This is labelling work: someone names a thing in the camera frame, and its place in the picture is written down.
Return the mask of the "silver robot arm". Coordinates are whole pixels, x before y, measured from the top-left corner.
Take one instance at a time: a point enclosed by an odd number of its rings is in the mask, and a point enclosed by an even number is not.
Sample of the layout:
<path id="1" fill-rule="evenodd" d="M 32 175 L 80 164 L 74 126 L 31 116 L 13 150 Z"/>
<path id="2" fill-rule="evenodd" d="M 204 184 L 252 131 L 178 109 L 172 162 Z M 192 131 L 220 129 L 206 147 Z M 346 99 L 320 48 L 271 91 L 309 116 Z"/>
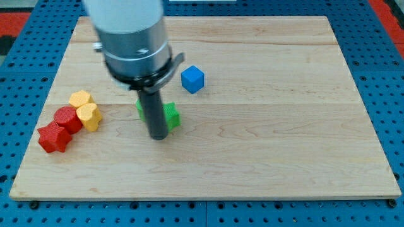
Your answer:
<path id="1" fill-rule="evenodd" d="M 161 0 L 83 0 L 112 77 L 130 90 L 154 93 L 184 61 L 172 55 Z"/>

